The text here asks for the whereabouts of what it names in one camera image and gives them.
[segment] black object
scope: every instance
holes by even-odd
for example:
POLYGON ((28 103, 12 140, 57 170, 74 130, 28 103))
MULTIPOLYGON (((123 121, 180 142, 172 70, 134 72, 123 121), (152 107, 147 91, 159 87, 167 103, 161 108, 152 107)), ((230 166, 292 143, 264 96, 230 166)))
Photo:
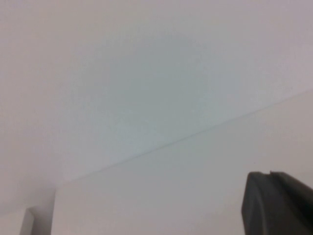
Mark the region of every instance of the black object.
POLYGON ((248 174, 246 235, 313 235, 313 190, 283 172, 248 174))

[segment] white ceiling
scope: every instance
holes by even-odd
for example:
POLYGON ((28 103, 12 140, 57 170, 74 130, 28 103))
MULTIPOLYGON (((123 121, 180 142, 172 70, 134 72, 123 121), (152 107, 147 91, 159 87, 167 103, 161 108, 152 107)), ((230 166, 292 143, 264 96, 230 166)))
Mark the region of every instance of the white ceiling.
POLYGON ((313 88, 309 0, 0 1, 0 210, 313 88))
POLYGON ((313 186, 313 91, 60 187, 52 235, 244 235, 250 171, 313 186))

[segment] white surface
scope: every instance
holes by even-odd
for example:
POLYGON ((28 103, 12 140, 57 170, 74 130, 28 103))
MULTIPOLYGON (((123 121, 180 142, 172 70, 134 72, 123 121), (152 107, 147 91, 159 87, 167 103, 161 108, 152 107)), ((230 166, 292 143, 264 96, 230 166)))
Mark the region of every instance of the white surface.
POLYGON ((313 88, 312 7, 0 0, 0 211, 313 88))
POLYGON ((2 235, 30 235, 34 217, 28 210, 2 215, 0 233, 2 235))
POLYGON ((52 235, 242 235, 250 171, 313 186, 313 92, 61 187, 52 235))
POLYGON ((32 235, 50 235, 54 209, 54 194, 42 202, 36 202, 29 210, 34 215, 32 235))

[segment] dark gray plastic object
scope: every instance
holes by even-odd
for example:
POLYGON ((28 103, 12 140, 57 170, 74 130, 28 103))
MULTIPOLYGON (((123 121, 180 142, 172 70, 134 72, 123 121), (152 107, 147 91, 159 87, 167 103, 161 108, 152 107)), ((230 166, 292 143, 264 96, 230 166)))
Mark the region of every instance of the dark gray plastic object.
POLYGON ((313 190, 283 172, 248 174, 246 235, 313 235, 313 190))

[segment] white wall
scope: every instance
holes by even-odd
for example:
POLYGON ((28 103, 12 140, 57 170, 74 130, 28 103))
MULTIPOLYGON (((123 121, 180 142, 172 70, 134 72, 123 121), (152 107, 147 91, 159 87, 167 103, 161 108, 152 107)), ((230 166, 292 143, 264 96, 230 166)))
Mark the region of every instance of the white wall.
POLYGON ((30 235, 34 217, 28 210, 6 214, 0 217, 1 235, 30 235))
POLYGON ((69 183, 52 235, 242 235, 249 171, 313 185, 313 93, 69 183))

